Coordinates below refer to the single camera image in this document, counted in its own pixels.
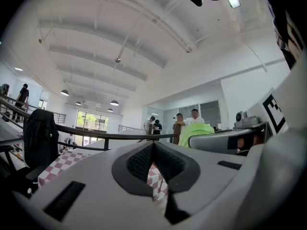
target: metal railing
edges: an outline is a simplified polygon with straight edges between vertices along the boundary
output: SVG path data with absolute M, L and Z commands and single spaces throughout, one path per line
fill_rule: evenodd
M 23 110 L 23 111 L 25 111 L 26 113 L 29 113 L 29 114 L 31 114 L 34 110 L 38 109 L 38 107 L 36 107 L 36 106 L 32 106 L 32 105 L 17 101 L 15 99 L 8 97 L 6 95 L 3 95 L 3 94 L 0 94 L 0 98 L 6 99 L 7 102 L 10 103 L 10 104 L 14 104 L 14 103 L 22 104 L 22 107 L 19 107 L 19 109 L 21 109 L 21 110 Z M 7 107 L 2 107 L 2 105 L 1 105 L 0 112 L 4 113 L 8 117 L 13 118 L 14 117 L 13 113 L 7 113 L 8 111 L 9 111 L 9 109 Z M 53 112 L 53 116 L 54 116 L 54 122 L 56 124 L 64 124 L 65 123 L 65 118 L 66 118 L 65 114 Z M 15 115 L 14 119 L 15 120 L 18 119 L 20 121 L 23 121 L 23 116 Z
M 19 109 L 18 107 L 8 103 L 7 101 L 0 98 L 0 104 L 6 106 L 8 109 L 18 113 L 19 115 L 23 116 L 25 120 L 27 120 L 30 117 L 30 114 Z M 102 133 L 98 131 L 89 131 L 89 130 L 81 130 L 76 128 L 70 128 L 66 126 L 61 126 L 56 124 L 57 130 L 72 134 L 72 135 L 78 135 L 78 136 L 87 136 L 87 137 L 96 137 L 96 138 L 102 138 L 105 140 L 104 148 L 103 149 L 96 149 L 96 148 L 90 148 L 90 147 L 81 147 L 81 146 L 75 146 L 75 147 L 81 147 L 82 149 L 88 149 L 88 150 L 109 150 L 109 140 L 115 139 L 115 140 L 156 140 L 156 139 L 163 139 L 163 138 L 170 138 L 170 137 L 176 137 L 175 134 L 169 134 L 169 135 L 121 135 L 121 134 L 107 134 Z M 66 143 L 60 143 L 61 145 L 67 145 L 69 147 L 74 147 L 72 144 L 66 144 Z
M 123 125 L 118 126 L 118 132 L 121 132 L 121 131 L 126 130 L 126 129 L 129 129 L 129 130 L 144 130 L 144 129 L 140 129 L 140 128 L 132 128 L 132 127 L 123 126 Z

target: ceiling light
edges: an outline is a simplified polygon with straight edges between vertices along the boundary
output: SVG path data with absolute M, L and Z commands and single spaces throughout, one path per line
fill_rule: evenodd
M 237 8 L 237 7 L 240 6 L 239 0 L 228 0 L 228 1 L 229 1 L 230 6 L 231 6 L 232 8 Z
M 111 101 L 111 105 L 119 105 L 117 101 Z
M 61 94 L 62 94 L 62 95 L 65 95 L 65 96 L 69 96 L 69 94 L 68 94 L 68 91 L 67 91 L 67 90 L 62 90 L 62 91 L 61 91 Z

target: red and white checkered fabric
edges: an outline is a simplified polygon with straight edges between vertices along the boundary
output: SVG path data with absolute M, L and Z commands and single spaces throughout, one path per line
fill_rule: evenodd
M 38 185 L 45 185 L 46 182 L 56 178 L 63 171 L 88 156 L 90 156 L 90 154 L 76 153 L 72 151 L 67 151 L 61 154 L 38 176 Z
M 46 182 L 56 178 L 63 171 L 88 156 L 90 154 L 76 153 L 73 151 L 67 151 L 61 154 L 38 176 L 38 185 L 42 187 Z M 167 195 L 167 184 L 154 164 L 148 172 L 147 184 L 153 188 L 154 201 L 158 201 Z

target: green object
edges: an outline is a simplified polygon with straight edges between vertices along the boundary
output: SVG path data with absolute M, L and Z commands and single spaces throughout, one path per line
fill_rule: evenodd
M 204 123 L 190 124 L 180 134 L 178 145 L 189 148 L 189 138 L 191 136 L 210 134 L 214 134 L 214 129 L 210 125 Z

